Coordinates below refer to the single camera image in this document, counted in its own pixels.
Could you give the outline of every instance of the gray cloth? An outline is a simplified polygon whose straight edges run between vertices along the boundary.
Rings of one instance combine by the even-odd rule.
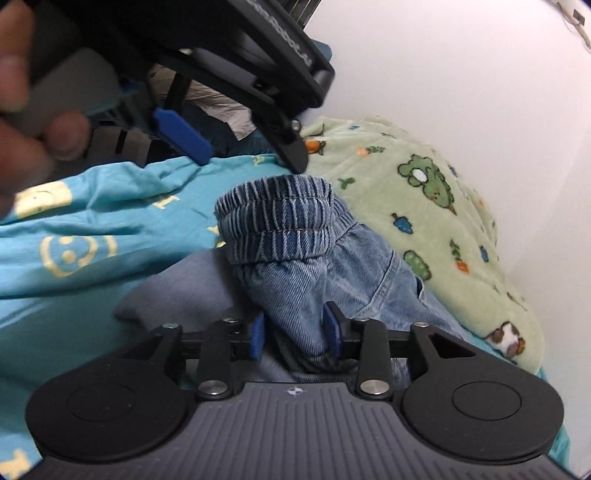
[[[123,299],[115,316],[137,320],[146,330],[178,323],[188,332],[226,317],[245,318],[256,307],[222,250],[200,251],[150,277]]]

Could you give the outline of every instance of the black circular pad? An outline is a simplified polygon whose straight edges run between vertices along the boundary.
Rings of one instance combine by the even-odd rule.
[[[182,390],[149,362],[113,359],[81,367],[39,388],[27,426],[44,455],[114,462],[155,448],[186,415]]]
[[[130,388],[105,383],[75,391],[68,401],[68,409],[82,420],[109,421],[129,412],[134,402],[135,393]]]
[[[519,462],[547,453],[564,416],[550,385],[485,353],[433,356],[404,393],[401,409],[428,444],[477,462]]]
[[[521,397],[511,387],[497,382],[472,382],[453,393],[453,404],[477,420],[502,420],[521,407]]]

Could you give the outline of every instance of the finger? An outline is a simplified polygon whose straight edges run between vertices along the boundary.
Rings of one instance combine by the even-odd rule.
[[[21,110],[29,99],[28,60],[35,17],[22,0],[0,11],[0,110]]]
[[[45,132],[45,144],[54,158],[74,160],[88,146],[90,122],[80,112],[64,113],[57,117]]]
[[[10,213],[13,203],[14,195],[0,195],[0,219]]]
[[[0,194],[39,184],[52,170],[53,161],[39,140],[23,136],[0,120]]]

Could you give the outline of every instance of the cartoon print blanket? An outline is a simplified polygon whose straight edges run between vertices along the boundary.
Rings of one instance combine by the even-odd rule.
[[[544,338],[497,254],[484,200],[431,146],[381,118],[319,118],[302,131],[307,173],[332,182],[472,333],[536,373]]]

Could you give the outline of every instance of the blue denim garment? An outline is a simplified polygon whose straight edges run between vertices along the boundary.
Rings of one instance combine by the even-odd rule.
[[[298,381],[355,376],[356,361],[327,352],[322,306],[329,300],[347,317],[378,319],[392,330],[429,322],[463,338],[457,320],[323,179],[250,181],[220,198],[215,214],[234,273],[277,327],[277,346]],[[406,387],[406,362],[393,368],[397,387]]]

